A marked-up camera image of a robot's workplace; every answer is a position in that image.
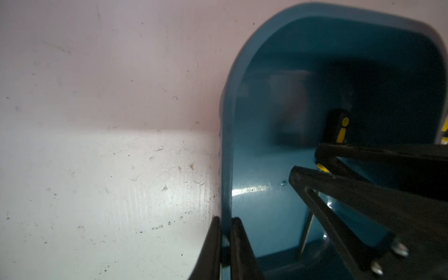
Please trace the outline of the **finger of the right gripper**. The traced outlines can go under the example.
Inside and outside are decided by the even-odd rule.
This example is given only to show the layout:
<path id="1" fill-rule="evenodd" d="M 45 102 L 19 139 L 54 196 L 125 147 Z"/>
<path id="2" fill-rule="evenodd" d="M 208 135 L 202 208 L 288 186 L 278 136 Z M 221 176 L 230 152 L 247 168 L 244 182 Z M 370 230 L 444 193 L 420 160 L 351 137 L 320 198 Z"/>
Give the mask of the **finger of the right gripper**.
<path id="1" fill-rule="evenodd" d="M 374 180 L 360 175 L 340 158 L 384 164 L 399 181 L 396 188 L 428 198 L 448 198 L 448 147 L 436 144 L 405 144 L 360 147 L 321 143 L 315 151 L 316 162 L 328 172 L 365 183 Z"/>
<path id="2" fill-rule="evenodd" d="M 445 280 L 448 205 L 444 201 L 295 166 L 290 185 L 323 226 L 356 280 Z M 322 199 L 327 195 L 386 230 L 365 243 Z"/>

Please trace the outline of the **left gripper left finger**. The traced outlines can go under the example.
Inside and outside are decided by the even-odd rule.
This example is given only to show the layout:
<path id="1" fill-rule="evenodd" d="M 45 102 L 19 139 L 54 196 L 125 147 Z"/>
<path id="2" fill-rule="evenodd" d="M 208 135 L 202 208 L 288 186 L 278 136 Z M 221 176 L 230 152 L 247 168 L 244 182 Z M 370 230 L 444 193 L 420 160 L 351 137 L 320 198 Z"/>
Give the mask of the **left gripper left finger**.
<path id="1" fill-rule="evenodd" d="M 189 280 L 220 280 L 221 223 L 213 217 L 203 247 Z"/>

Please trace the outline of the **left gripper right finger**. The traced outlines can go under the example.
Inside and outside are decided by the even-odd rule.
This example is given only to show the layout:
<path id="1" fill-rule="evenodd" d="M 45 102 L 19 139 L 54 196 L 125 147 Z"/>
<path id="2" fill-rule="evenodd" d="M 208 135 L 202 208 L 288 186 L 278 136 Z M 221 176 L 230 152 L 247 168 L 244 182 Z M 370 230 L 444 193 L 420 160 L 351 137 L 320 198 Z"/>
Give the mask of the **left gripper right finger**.
<path id="1" fill-rule="evenodd" d="M 264 280 L 243 223 L 232 219 L 231 228 L 231 280 Z"/>

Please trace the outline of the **file tool one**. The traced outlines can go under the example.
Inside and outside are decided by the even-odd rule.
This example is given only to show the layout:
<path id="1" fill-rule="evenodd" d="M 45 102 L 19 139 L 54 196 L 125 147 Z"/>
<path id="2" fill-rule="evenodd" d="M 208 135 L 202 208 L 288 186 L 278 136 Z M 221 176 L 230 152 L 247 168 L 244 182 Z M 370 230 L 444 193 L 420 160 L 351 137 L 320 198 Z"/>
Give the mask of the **file tool one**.
<path id="1" fill-rule="evenodd" d="M 441 145 L 447 145 L 448 144 L 448 116 L 446 116 L 443 127 L 442 127 L 442 137 L 440 141 Z"/>

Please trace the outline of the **file tool seven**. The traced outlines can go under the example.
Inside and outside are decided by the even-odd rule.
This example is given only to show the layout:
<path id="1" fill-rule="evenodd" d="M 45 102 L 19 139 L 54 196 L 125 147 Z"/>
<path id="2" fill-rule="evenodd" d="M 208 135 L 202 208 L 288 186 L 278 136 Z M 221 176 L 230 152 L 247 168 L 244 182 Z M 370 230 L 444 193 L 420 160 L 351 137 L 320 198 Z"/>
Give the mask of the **file tool seven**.
<path id="1" fill-rule="evenodd" d="M 329 112 L 324 129 L 323 142 L 330 144 L 344 144 L 349 123 L 349 111 L 339 108 Z M 299 242 L 299 250 L 297 255 L 298 260 L 300 260 L 303 256 L 309 232 L 312 227 L 313 218 L 314 215 L 311 210 L 308 210 Z"/>

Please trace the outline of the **teal plastic storage box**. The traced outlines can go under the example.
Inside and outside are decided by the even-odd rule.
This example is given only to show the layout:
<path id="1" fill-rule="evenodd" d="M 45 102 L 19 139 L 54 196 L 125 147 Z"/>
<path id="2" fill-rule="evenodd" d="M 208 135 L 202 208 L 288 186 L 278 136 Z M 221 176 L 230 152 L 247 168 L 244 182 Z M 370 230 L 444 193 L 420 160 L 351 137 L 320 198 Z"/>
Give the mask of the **teal plastic storage box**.
<path id="1" fill-rule="evenodd" d="M 265 280 L 355 280 L 315 216 L 298 260 L 309 208 L 289 176 L 295 166 L 334 175 L 315 151 L 335 109 L 350 112 L 343 145 L 440 145 L 448 116 L 442 39 L 422 22 L 327 3 L 288 8 L 249 38 L 220 109 L 224 280 L 231 280 L 233 218 L 241 219 Z M 371 184 L 399 190 L 389 165 L 340 160 Z M 322 199 L 365 243 L 386 235 L 335 199 Z"/>

